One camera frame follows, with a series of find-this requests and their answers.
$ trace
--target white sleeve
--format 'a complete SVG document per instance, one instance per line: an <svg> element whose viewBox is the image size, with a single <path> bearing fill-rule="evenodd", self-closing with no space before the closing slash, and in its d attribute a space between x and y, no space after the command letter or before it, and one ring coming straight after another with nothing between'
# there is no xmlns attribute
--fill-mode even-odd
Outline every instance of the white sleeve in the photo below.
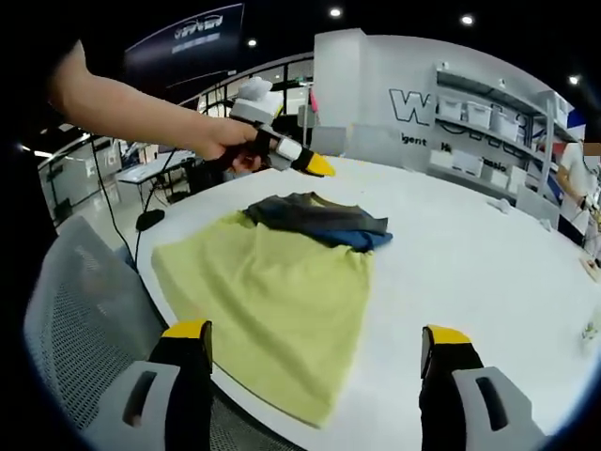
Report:
<svg viewBox="0 0 601 451"><path fill-rule="evenodd" d="M568 171L572 169L574 162L580 157L578 143L570 143L565 146L561 165Z"/></svg>

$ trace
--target black ceiling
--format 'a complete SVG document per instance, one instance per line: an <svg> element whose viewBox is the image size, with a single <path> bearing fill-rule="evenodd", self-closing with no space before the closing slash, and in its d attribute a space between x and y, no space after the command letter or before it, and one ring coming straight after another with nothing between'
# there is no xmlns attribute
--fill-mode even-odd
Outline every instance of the black ceiling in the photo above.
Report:
<svg viewBox="0 0 601 451"><path fill-rule="evenodd" d="M118 77L123 52L133 43L168 24L232 3L236 2L212 0L198 2L199 6L163 2L152 9L145 2L119 11L97 8L86 14L83 36L90 69ZM595 46L599 42L599 24L593 2L589 7L564 2L561 8L554 8L549 2L538 8L524 6L527 2L436 3L250 0L245 2L235 69L246 70L277 58L311 52L315 34L359 27L367 34L440 39L492 54L553 87L586 117L601 115L601 64ZM334 6L344 11L336 20L328 14ZM464 13L474 15L473 27L460 24L459 17ZM258 45L247 47L248 38L257 39ZM578 86L567 83L570 74L581 75ZM191 97L224 77L225 74L199 79L193 85L187 84L186 89ZM57 145L53 139L43 147L53 151Z"/></svg>

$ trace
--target shelf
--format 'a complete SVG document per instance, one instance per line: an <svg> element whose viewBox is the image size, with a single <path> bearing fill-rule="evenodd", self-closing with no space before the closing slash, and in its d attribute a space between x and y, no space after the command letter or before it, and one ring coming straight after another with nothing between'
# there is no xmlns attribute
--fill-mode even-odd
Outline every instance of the shelf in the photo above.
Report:
<svg viewBox="0 0 601 451"><path fill-rule="evenodd" d="M528 99L520 97L516 94L510 94L505 89L489 85L487 83L473 80L460 73L451 70L437 70L438 84L441 86L453 87L471 94L486 97L493 101L497 101L511 108L514 108L519 113L532 116L537 122L547 121L547 111ZM576 143L578 140L570 133L562 124L555 120L554 127L555 135L562 140Z"/></svg>
<svg viewBox="0 0 601 451"><path fill-rule="evenodd" d="M426 169L426 174L436 177L437 179L450 181L451 183L470 188L478 193L490 195L497 199L507 199L514 202L517 199L517 194L513 194L504 188L493 185L489 181L466 174L457 169L449 169L448 167L438 166L437 164L430 164Z"/></svg>
<svg viewBox="0 0 601 451"><path fill-rule="evenodd" d="M520 152L525 153L526 155L529 155L530 157L534 158L535 160L538 160L539 162L542 162L545 158L544 155L538 155L536 152L534 152L534 150L527 148L526 146L523 146L523 145L517 143L516 141L512 141L511 139L503 136L502 134L493 132L490 129L485 129L484 127L478 127L477 125L470 124L469 122L466 122L464 120L457 120L457 119L453 119L451 117L436 115L436 121L443 122L445 124L454 125L457 127L461 127L463 129L471 130L473 132L481 133L485 136L488 136L489 138L493 138L498 141L501 141L508 147L519 150Z"/></svg>

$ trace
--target person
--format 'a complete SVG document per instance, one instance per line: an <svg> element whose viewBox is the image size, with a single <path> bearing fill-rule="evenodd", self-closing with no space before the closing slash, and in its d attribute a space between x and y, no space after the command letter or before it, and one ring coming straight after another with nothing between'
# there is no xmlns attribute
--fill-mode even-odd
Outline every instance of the person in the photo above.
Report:
<svg viewBox="0 0 601 451"><path fill-rule="evenodd" d="M72 18L76 13L80 17ZM84 13L79 9L54 4L33 9L15 4L0 32L4 44L0 191L4 196L6 267L0 303L6 340L1 378L4 389L10 391L3 397L12 424L5 440L12 443L14 439L24 448L38 447L39 437L60 449L81 445L39 390L28 370L23 347L24 312L41 262L56 237L36 159L33 151L23 148L28 137L44 128L48 102L68 123L87 132L186 148L207 160L219 158L229 146L244 145L256 137L250 125L203 116L91 73L81 42L91 24L81 16ZM232 163L236 172L253 171L259 165L258 158L244 152ZM18 432L30 428L32 422L35 433Z"/></svg>
<svg viewBox="0 0 601 451"><path fill-rule="evenodd" d="M558 230L583 247L589 225L590 207L596 205L594 195L598 189L599 152L593 140L594 124L585 129L583 141L565 147L557 181L563 189Z"/></svg>

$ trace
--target ceiling light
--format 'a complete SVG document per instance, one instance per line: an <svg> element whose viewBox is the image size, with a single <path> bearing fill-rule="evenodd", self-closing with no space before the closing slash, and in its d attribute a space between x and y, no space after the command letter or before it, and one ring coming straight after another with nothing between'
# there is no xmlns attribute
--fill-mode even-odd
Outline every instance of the ceiling light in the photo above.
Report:
<svg viewBox="0 0 601 451"><path fill-rule="evenodd" d="M465 15L461 16L461 23L466 26L473 25L473 23L474 23L473 16L470 14L465 14Z"/></svg>
<svg viewBox="0 0 601 451"><path fill-rule="evenodd" d="M42 157L42 158L50 158L53 156L52 153L42 152L41 150L36 150L34 152L34 155L36 155L37 157Z"/></svg>

